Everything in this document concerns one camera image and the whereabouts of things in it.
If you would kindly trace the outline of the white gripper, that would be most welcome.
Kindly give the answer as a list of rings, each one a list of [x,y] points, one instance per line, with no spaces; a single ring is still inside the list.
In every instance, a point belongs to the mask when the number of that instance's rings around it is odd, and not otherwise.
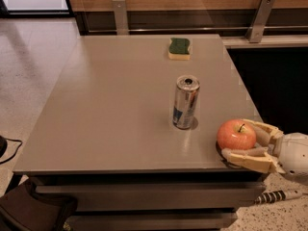
[[[255,146],[247,150],[224,148],[224,159],[235,166],[261,173],[282,173],[287,180],[308,185],[308,136],[284,133],[276,126],[245,119],[256,134]],[[268,147],[274,147],[273,155]]]

